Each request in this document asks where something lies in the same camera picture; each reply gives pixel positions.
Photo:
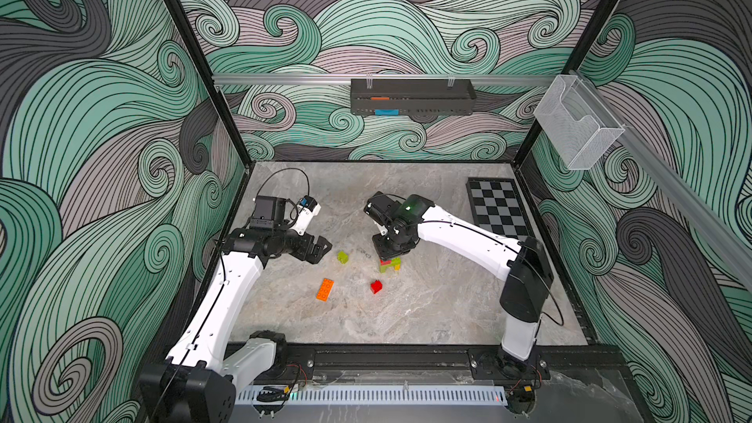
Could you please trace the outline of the large lime 2x4 brick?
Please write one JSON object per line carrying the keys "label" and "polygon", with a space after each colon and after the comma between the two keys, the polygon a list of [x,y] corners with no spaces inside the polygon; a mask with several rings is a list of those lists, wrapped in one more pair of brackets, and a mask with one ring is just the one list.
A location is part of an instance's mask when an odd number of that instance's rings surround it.
{"label": "large lime 2x4 brick", "polygon": [[401,270],[401,258],[392,258],[393,262],[390,266],[379,266],[379,271],[384,274],[388,270],[399,272]]}

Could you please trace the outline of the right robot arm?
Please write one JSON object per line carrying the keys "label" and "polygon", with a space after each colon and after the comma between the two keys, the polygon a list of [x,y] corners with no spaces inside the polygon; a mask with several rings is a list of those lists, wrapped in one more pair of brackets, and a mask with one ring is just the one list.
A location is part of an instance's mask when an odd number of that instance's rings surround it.
{"label": "right robot arm", "polygon": [[472,260],[501,280],[499,303],[505,312],[505,326],[499,360],[510,369],[523,369],[529,363],[554,282],[541,242],[481,229],[416,194],[399,202],[378,191],[365,202],[363,211],[379,228],[372,243],[383,262],[401,257],[425,241]]}

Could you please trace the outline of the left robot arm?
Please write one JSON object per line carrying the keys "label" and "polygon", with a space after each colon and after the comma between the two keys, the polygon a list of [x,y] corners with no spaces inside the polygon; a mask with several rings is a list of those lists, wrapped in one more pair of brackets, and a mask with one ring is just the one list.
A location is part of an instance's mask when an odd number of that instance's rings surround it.
{"label": "left robot arm", "polygon": [[221,245],[206,297],[161,363],[144,367],[139,389],[151,422],[226,422],[237,396],[264,372],[280,364],[284,339],[258,333],[231,356],[231,332],[252,288],[271,260],[289,255],[318,264],[331,250],[324,237],[307,233],[319,214],[305,195],[286,215],[290,200],[257,196],[247,222]]}

